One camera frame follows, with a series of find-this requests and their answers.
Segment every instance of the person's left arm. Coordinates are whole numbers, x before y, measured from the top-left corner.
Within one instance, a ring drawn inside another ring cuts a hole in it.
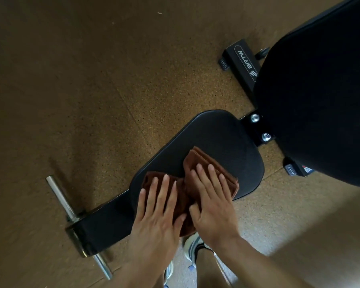
[[[128,242],[128,261],[116,271],[109,282],[110,286],[116,284],[122,288],[151,288],[175,256],[186,214],[180,215],[173,223],[177,201],[176,182],[165,209],[169,176],[164,176],[156,199],[157,185],[158,178],[155,177],[149,189],[146,208],[146,190],[140,191],[136,218]]]

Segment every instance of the weight bench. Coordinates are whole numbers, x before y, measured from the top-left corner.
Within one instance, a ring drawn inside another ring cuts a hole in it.
[[[66,231],[77,250],[94,256],[108,279],[112,273],[99,253],[129,235],[145,173],[183,177],[182,162],[193,146],[239,179],[235,199],[260,184],[258,147],[273,139],[289,175],[316,170],[360,186],[360,0],[345,0],[256,55],[240,40],[219,64],[232,70],[255,111],[241,119],[224,110],[196,115],[135,174],[128,190],[88,213],[75,214],[47,178],[68,214]]]

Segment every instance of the black backrest pad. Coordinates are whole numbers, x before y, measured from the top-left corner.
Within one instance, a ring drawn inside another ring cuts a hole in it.
[[[254,95],[286,155],[360,186],[360,0],[280,39]]]
[[[183,177],[183,160],[194,146],[201,148],[239,179],[240,190],[236,199],[252,192],[260,184],[264,164],[244,127],[231,113],[211,110],[193,118],[135,174],[129,186],[132,205],[137,206],[139,191],[147,171]]]

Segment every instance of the folded cloth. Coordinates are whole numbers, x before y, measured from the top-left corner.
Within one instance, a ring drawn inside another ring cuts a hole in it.
[[[208,178],[210,177],[207,169],[209,164],[212,164],[215,167],[217,176],[223,174],[227,180],[232,198],[236,195],[237,191],[239,190],[239,183],[237,178],[233,177],[230,173],[228,173],[216,160],[212,159],[201,149],[199,149],[198,147],[193,147],[193,149],[189,151],[188,155],[183,160],[185,177],[177,178],[168,174],[170,181],[169,181],[169,188],[168,188],[168,194],[165,205],[167,204],[167,200],[171,193],[173,183],[176,181],[178,195],[177,195],[177,203],[176,203],[175,211],[173,213],[173,221],[175,221],[176,218],[179,217],[181,214],[187,213],[187,217],[180,231],[181,237],[191,235],[196,231],[195,227],[193,226],[192,218],[189,214],[189,207],[195,202],[197,202],[199,208],[201,208],[200,194],[191,174],[192,169],[196,170],[197,164],[201,164],[203,166]],[[142,184],[142,188],[144,188],[147,192],[145,196],[145,206],[147,206],[149,187],[151,186],[152,180],[154,179],[154,177],[158,178],[157,190],[160,190],[160,186],[161,183],[163,182],[164,175],[165,173],[161,173],[161,172],[147,172],[145,174],[144,181]]]

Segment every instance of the metal bar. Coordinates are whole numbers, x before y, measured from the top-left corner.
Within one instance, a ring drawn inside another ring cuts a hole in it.
[[[56,197],[58,198],[60,204],[63,206],[64,210],[66,211],[69,219],[72,222],[77,222],[79,220],[79,217],[76,215],[73,208],[68,203],[67,198],[65,198],[65,196],[62,193],[62,191],[60,190],[58,184],[53,179],[53,176],[51,175],[51,176],[46,177],[46,180],[48,182],[48,185],[51,187],[53,193],[55,193]],[[99,265],[100,269],[103,271],[106,278],[108,280],[112,279],[112,271],[108,267],[108,265],[107,265],[106,261],[104,260],[104,258],[102,257],[102,255],[100,255],[98,253],[98,254],[94,255],[93,258],[95,259],[96,263]]]

